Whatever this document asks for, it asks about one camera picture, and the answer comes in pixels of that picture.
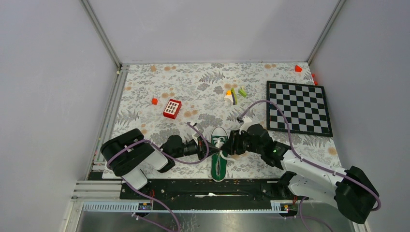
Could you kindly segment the white shoelace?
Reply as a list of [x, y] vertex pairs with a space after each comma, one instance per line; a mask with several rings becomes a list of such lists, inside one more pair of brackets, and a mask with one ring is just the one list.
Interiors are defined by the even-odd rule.
[[[216, 148], [221, 148], [228, 140], [227, 136], [221, 136], [221, 135], [212, 135], [211, 136], [211, 142]], [[238, 155], [229, 155], [225, 151], [219, 151], [215, 154], [212, 155], [212, 161], [217, 162], [221, 160], [226, 160], [226, 161], [238, 161], [240, 160], [240, 157]]]

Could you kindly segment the green white sneaker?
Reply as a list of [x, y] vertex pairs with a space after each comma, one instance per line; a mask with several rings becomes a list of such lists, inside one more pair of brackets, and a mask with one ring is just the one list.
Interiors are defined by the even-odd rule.
[[[215, 127], [210, 135], [211, 143], [216, 148], [221, 148], [227, 141], [228, 134], [222, 127]], [[217, 151], [211, 157], [211, 178], [215, 182], [220, 182], [226, 177], [227, 170], [227, 153]]]

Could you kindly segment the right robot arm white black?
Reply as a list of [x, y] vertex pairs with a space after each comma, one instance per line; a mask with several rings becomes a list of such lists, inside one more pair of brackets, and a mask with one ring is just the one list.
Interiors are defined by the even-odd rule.
[[221, 149], [229, 155], [258, 154], [269, 166], [283, 170], [277, 186], [281, 198], [297, 195], [327, 203], [357, 224], [366, 222], [379, 198], [362, 169], [337, 168], [299, 158], [289, 145], [273, 140], [259, 124], [251, 125], [247, 131], [231, 131]]

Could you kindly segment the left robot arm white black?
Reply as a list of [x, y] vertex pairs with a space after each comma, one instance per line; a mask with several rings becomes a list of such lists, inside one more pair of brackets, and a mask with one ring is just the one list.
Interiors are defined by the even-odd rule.
[[183, 141], [179, 135], [171, 135], [158, 147], [145, 139], [139, 129], [111, 139], [100, 148], [107, 161], [106, 167], [130, 184], [132, 193], [139, 199], [147, 197], [150, 192], [148, 178], [139, 168], [141, 163], [164, 173], [175, 166], [178, 158], [196, 155], [201, 161], [219, 151], [200, 135], [190, 141]]

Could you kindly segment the red white brick block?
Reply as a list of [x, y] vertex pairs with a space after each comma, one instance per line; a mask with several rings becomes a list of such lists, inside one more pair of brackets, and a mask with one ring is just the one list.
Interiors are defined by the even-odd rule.
[[170, 99], [163, 111], [163, 116], [171, 119], [176, 119], [181, 106], [181, 101]]

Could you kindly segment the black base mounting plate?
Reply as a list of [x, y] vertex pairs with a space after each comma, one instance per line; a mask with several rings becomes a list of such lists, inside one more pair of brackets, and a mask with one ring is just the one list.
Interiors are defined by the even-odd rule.
[[162, 201], [172, 210], [269, 210], [271, 201], [292, 204], [295, 196], [278, 179], [151, 179], [138, 193], [122, 184], [120, 199]]

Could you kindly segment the lime green block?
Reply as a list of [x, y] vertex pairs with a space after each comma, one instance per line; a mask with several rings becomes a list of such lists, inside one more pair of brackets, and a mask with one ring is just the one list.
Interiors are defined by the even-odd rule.
[[246, 98], [247, 95], [248, 95], [247, 92], [244, 90], [243, 87], [241, 87], [241, 88], [238, 89], [238, 93], [239, 93], [242, 97], [244, 97], [244, 98]]

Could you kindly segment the floral patterned table mat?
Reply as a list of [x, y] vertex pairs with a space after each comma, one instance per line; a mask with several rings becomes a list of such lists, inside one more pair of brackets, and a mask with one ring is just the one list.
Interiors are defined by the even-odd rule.
[[[303, 70], [295, 72], [295, 65]], [[266, 99], [267, 81], [314, 85], [309, 66], [304, 62], [131, 65], [111, 138], [139, 129], [146, 139], [158, 146], [171, 135], [191, 140], [192, 130], [187, 122], [198, 123], [208, 140], [217, 126], [229, 134], [230, 130], [240, 127], [236, 117], [255, 101]], [[238, 94], [241, 87], [248, 94], [246, 98]], [[237, 93], [237, 105], [230, 105], [223, 99], [232, 88]], [[151, 103], [153, 98], [158, 100], [157, 105]], [[170, 99], [182, 102], [176, 119], [163, 116]], [[299, 155], [327, 165], [342, 166], [331, 137], [292, 134], [292, 142]], [[226, 179], [278, 178], [283, 174], [254, 153], [246, 152], [239, 157], [238, 161], [227, 161]], [[146, 163], [139, 168], [148, 179], [211, 178], [211, 158], [195, 165], [176, 162], [175, 167], [165, 173], [159, 173]]]

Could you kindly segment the small red cube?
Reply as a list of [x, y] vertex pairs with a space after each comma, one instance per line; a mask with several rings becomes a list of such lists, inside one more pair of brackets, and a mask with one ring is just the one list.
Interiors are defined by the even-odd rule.
[[157, 100], [156, 98], [153, 98], [153, 99], [151, 100], [151, 103], [152, 103], [153, 105], [157, 105], [157, 104], [158, 104], [158, 100]]

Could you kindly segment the black white checkerboard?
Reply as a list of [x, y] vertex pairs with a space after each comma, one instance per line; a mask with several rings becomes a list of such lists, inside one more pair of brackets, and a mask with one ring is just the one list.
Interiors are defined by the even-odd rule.
[[266, 99], [283, 112], [291, 133], [333, 136], [324, 87], [267, 81]]

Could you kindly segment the red block far corner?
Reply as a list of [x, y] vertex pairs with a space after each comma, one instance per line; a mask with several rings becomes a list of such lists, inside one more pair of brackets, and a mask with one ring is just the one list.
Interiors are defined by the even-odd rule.
[[303, 69], [302, 69], [300, 66], [295, 65], [295, 67], [294, 67], [294, 71], [295, 71], [295, 72], [300, 73], [302, 70], [303, 70]]

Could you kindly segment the aluminium frame rail front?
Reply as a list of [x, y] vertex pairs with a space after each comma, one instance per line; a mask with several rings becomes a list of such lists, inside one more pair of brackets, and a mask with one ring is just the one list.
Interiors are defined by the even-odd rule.
[[138, 192], [121, 180], [77, 182], [73, 200], [107, 201], [100, 209], [137, 212], [285, 212], [296, 197], [277, 179], [151, 179]]

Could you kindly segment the left aluminium corner post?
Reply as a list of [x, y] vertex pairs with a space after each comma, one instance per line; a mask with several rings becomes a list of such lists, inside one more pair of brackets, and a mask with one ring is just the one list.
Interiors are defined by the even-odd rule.
[[107, 34], [105, 33], [90, 1], [88, 0], [80, 0], [80, 3], [82, 4], [87, 16], [89, 17], [94, 29], [97, 32], [97, 35], [99, 36], [101, 42], [103, 43], [103, 46], [108, 52], [108, 55], [110, 56], [111, 60], [113, 61], [114, 65], [118, 70], [121, 70], [122, 67], [122, 62], [120, 61], [118, 55], [116, 54], [114, 47], [112, 46], [111, 42], [109, 41], [109, 38]]

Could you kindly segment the aluminium corner post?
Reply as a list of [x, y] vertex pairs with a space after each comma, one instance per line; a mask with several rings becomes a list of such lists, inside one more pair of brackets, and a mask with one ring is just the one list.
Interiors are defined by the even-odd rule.
[[308, 63], [308, 65], [311, 65], [312, 62], [314, 61], [321, 45], [323, 44], [323, 42], [325, 41], [328, 33], [330, 32], [332, 26], [334, 25], [335, 21], [337, 20], [340, 12], [342, 11], [345, 3], [347, 1], [346, 0], [338, 0], [332, 13], [330, 14], [323, 30], [321, 31], [316, 43], [314, 44], [314, 47], [312, 49], [312, 51], [310, 52], [306, 62]]
[[89, 17], [94, 29], [97, 32], [97, 35], [99, 36], [101, 42], [103, 43], [103, 46], [108, 52], [108, 55], [110, 56], [111, 60], [113, 61], [114, 65], [118, 70], [121, 70], [122, 67], [122, 62], [120, 61], [118, 55], [116, 54], [114, 47], [112, 46], [111, 42], [109, 41], [109, 38], [107, 34], [105, 33], [90, 1], [88, 0], [80, 0], [80, 3], [82, 4], [87, 16]]

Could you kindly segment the right aluminium corner post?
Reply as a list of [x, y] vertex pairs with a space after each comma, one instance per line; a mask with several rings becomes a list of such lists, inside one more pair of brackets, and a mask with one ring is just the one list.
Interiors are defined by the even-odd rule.
[[342, 11], [345, 3], [347, 1], [346, 0], [338, 0], [332, 13], [330, 14], [323, 30], [321, 31], [316, 43], [314, 44], [314, 47], [312, 49], [312, 51], [310, 52], [306, 62], [308, 63], [308, 65], [311, 65], [312, 62], [314, 61], [321, 45], [323, 44], [323, 42], [325, 41], [328, 33], [330, 32], [332, 26], [334, 25], [335, 21], [337, 20], [340, 12]]

